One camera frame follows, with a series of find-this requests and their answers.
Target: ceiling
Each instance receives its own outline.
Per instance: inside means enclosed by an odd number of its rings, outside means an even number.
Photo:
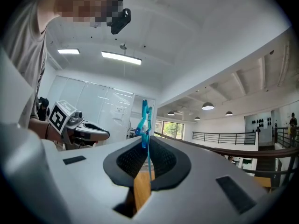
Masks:
[[[215,27],[240,3],[240,0],[124,0],[124,7],[132,11],[132,21],[119,34],[112,35],[106,24],[94,28],[89,23],[57,18],[47,29],[47,49],[50,59],[62,69],[129,79],[156,77],[161,82],[163,74],[184,65],[178,60],[194,37]],[[101,56],[103,50],[123,53],[121,43],[126,43],[127,55],[142,59],[141,66]],[[57,52],[65,48],[78,48],[80,55]]]
[[[171,117],[173,119],[193,120],[197,115],[209,119],[211,116],[204,115],[205,111],[201,109],[207,101],[213,103],[215,110],[218,106],[228,102],[232,107],[233,103],[241,98],[254,98],[261,92],[278,89],[278,84],[280,87],[294,84],[299,79],[299,48],[296,38],[291,33],[287,33],[279,40],[272,42],[271,47],[274,51],[272,55],[265,54],[258,60],[242,64],[233,73],[221,75],[216,82],[200,87],[193,93],[159,108],[157,115],[170,117],[167,113],[173,110],[187,114],[184,117],[177,114]],[[287,68],[286,73],[279,79],[283,67]]]

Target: black metal railing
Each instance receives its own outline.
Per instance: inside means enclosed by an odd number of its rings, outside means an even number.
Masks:
[[[299,127],[291,128],[275,128],[275,143],[279,143],[282,147],[299,147]]]
[[[170,140],[176,140],[178,142],[187,144],[187,145],[192,145],[195,147],[200,147],[203,149],[207,149],[213,152],[216,152],[222,156],[227,155],[229,157],[240,157],[240,158],[248,158],[248,159],[275,159],[275,158],[285,158],[285,157],[290,157],[290,163],[287,167],[287,170],[284,171],[264,171],[264,170],[250,170],[250,169],[242,169],[246,173],[252,173],[257,177],[265,177],[265,175],[269,175],[272,177],[278,177],[280,180],[281,175],[285,175],[283,178],[283,183],[282,185],[286,185],[291,177],[291,174],[294,172],[299,171],[299,168],[294,168],[294,163],[295,159],[298,158],[299,155],[299,148],[298,147],[291,147],[291,148],[286,148],[286,149],[280,149],[280,150],[267,150],[267,151],[245,151],[245,150],[232,150],[232,149],[223,149],[223,148],[214,148],[214,147],[208,147],[205,145],[199,145],[196,143],[184,141],[184,140],[178,140],[172,137],[169,137],[167,135],[157,133],[155,132],[156,135],[161,136],[162,138],[170,139]],[[271,188],[275,189],[279,187],[280,185],[278,184],[277,186],[273,186],[271,184]]]
[[[234,144],[234,145],[255,145],[256,133],[202,133],[192,132],[193,140],[201,140],[222,144]]]

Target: staircase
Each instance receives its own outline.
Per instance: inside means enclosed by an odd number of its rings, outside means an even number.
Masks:
[[[274,145],[258,147],[258,151],[268,151],[268,150],[275,150]],[[258,158],[257,164],[256,164],[256,170],[257,171],[275,171],[275,158],[272,158],[272,159]],[[271,178],[271,186],[272,187],[276,186],[274,175],[264,174],[264,175],[259,175],[259,177]]]

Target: black mesh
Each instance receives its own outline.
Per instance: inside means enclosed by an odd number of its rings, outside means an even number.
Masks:
[[[156,142],[149,145],[150,159],[155,169],[155,178],[170,171],[177,163],[176,156]]]
[[[142,148],[141,144],[136,145],[121,154],[116,163],[124,172],[135,178],[147,158],[147,150],[147,148]]]

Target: glass wall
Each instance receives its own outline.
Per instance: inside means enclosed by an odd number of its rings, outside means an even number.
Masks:
[[[175,139],[182,139],[183,130],[184,130],[183,124],[166,122],[161,120],[156,121],[155,132],[157,133],[162,133],[164,135],[170,136]]]

